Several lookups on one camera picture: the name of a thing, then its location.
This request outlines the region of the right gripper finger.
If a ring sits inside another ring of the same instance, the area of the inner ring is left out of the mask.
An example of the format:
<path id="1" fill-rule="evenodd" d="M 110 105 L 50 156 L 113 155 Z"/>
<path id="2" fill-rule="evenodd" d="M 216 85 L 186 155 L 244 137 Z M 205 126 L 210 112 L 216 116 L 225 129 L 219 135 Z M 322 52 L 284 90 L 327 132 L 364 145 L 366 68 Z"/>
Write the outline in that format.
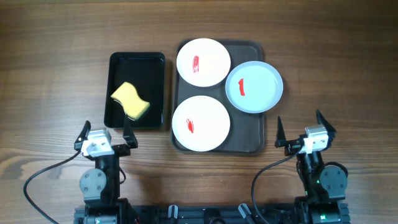
<path id="1" fill-rule="evenodd" d="M 280 116 L 277 117 L 277 133 L 275 137 L 275 147 L 285 147 L 287 144 L 287 140 L 285 137 L 285 132 L 283 129 L 282 121 Z"/>
<path id="2" fill-rule="evenodd" d="M 334 139 L 336 135 L 336 129 L 324 118 L 320 110 L 316 110 L 317 123 L 323 125 L 329 135 L 329 139 Z"/>

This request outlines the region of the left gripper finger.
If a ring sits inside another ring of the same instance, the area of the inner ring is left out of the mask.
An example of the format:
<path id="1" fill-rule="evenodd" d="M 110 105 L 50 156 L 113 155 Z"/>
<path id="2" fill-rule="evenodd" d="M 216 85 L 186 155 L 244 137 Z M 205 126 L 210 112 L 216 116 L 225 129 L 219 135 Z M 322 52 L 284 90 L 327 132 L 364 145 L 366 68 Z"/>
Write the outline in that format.
<path id="1" fill-rule="evenodd" d="M 74 143 L 74 150 L 80 151 L 82 149 L 83 142 L 88 139 L 90 130 L 91 130 L 91 123 L 88 120 L 86 120 L 83 129 L 81 130 L 80 134 L 78 135 Z"/>
<path id="2" fill-rule="evenodd" d="M 138 142 L 134 135 L 133 128 L 128 115 L 124 117 L 123 138 L 130 149 L 138 148 Z"/>

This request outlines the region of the yellow green sponge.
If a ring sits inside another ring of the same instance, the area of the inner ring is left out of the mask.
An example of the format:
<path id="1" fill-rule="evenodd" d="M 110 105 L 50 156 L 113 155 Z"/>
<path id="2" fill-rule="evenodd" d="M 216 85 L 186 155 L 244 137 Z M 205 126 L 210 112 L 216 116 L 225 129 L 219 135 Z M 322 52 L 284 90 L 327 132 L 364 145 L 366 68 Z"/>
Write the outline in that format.
<path id="1" fill-rule="evenodd" d="M 124 82 L 111 95 L 114 101 L 117 101 L 123 108 L 124 113 L 131 120 L 138 120 L 149 109 L 150 103 L 144 101 L 138 95 L 134 85 Z"/>

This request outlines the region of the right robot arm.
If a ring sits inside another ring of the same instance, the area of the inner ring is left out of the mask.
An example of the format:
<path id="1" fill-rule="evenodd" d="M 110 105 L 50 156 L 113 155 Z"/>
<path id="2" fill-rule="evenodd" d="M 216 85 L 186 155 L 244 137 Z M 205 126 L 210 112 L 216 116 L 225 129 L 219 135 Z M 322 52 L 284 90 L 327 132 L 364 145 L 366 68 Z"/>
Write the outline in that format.
<path id="1" fill-rule="evenodd" d="M 348 170 L 338 162 L 324 162 L 321 152 L 329 149 L 336 129 L 316 111 L 317 125 L 305 128 L 297 139 L 288 140 L 282 120 L 277 119 L 275 147 L 283 147 L 286 156 L 297 158 L 296 169 L 305 195 L 296 197 L 292 223 L 350 223 L 346 198 Z"/>

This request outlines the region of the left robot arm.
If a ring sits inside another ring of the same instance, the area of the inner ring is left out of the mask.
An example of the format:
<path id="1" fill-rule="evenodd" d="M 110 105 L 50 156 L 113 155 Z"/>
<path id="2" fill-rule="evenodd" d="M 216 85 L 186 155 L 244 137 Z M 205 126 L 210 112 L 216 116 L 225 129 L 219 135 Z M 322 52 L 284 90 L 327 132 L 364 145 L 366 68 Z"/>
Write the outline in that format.
<path id="1" fill-rule="evenodd" d="M 95 167 L 87 170 L 80 178 L 80 190 L 85 206 L 75 210 L 74 223 L 79 224 L 124 224 L 139 223 L 137 212 L 128 199 L 120 197 L 123 175 L 119 159 L 131 154 L 138 147 L 131 122 L 126 116 L 123 128 L 124 144 L 112 145 L 108 129 L 91 130 L 91 123 L 85 125 L 77 137 L 74 148 L 83 157 L 94 161 Z"/>

